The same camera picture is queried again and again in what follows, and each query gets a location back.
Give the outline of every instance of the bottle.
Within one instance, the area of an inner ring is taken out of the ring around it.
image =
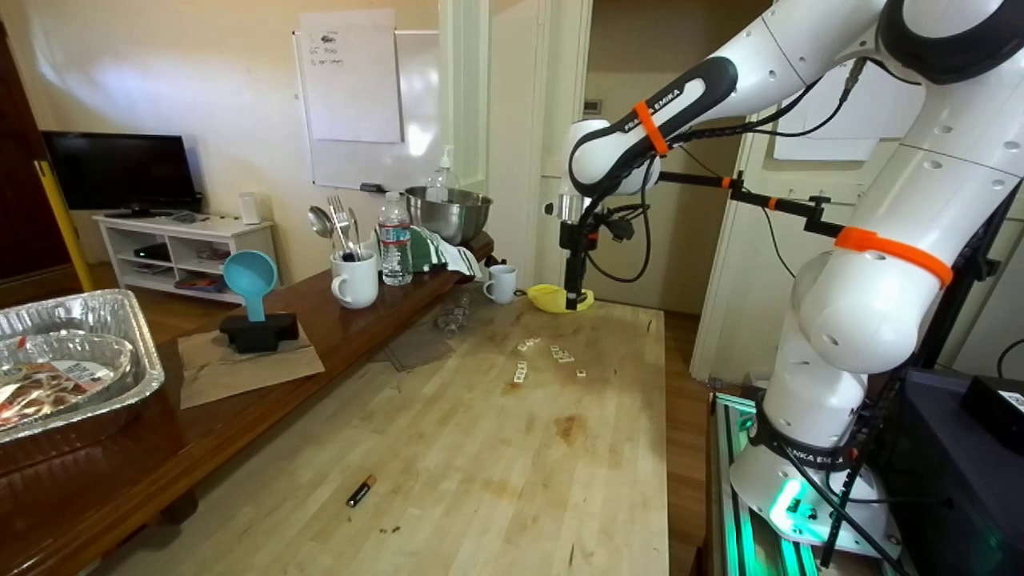
[[[426,186],[426,203],[449,205],[449,190],[451,190],[451,147],[446,147],[435,179]]]
[[[384,286],[412,281],[412,226],[401,191],[386,191],[378,218],[378,259]]]

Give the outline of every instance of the television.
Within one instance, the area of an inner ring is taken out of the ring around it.
[[[201,210],[178,136],[41,132],[70,210]]]

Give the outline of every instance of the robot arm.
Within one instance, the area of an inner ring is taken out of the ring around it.
[[[695,125],[769,110],[817,84],[871,31],[882,0],[780,0],[698,66],[637,103],[616,123],[569,132],[569,184],[588,207],[562,222],[565,307],[582,299],[588,250],[602,222],[594,207],[616,191],[649,190],[660,158]]]
[[[796,507],[813,513],[793,521],[780,482],[830,482],[830,470],[858,470],[845,448],[858,438],[868,374],[893,372],[914,352],[951,286],[951,264],[1024,179],[1024,0],[776,0],[629,115],[569,132],[569,184],[585,210],[580,222],[562,214],[561,242],[569,250],[572,307],[609,195],[656,184],[656,158],[688,140],[695,125],[773,106],[850,50],[873,48],[858,43],[863,31],[877,31],[886,65],[922,81],[925,106],[836,247],[796,271],[759,433],[728,467],[728,482],[793,542],[837,534],[842,550],[863,553],[863,542],[873,542],[886,553],[899,542],[880,545],[886,507],[871,473],[863,482],[850,473],[858,482],[849,482],[849,493],[862,493],[845,516],[858,519],[858,534],[819,521],[830,510],[817,510],[817,495]]]

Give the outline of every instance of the metal baking tray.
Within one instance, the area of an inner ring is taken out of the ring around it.
[[[56,411],[56,412],[3,430],[0,433],[0,473],[3,473],[3,464],[8,464],[8,456],[3,456],[3,448],[22,445],[31,435],[56,433],[56,430],[89,423],[100,417],[119,412],[125,418],[125,412],[130,412],[130,408],[147,400],[162,385],[162,365],[160,365],[153,335],[151,335],[147,319],[143,319],[130,292],[125,292],[125,287],[82,292],[82,294],[70,294],[70,299],[31,301],[22,307],[0,310],[0,339],[38,335],[38,333],[56,333],[56,330],[85,330],[85,333],[127,339],[130,343],[130,368],[119,380],[102,386],[102,393],[94,393],[80,403]],[[68,450],[68,448],[82,448],[85,442],[56,438],[53,445],[62,445],[62,450]]]

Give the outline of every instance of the white cabinet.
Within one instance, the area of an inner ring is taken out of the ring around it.
[[[233,218],[95,218],[119,286],[207,301],[240,301],[225,286],[225,259],[258,250],[274,259],[273,223]]]

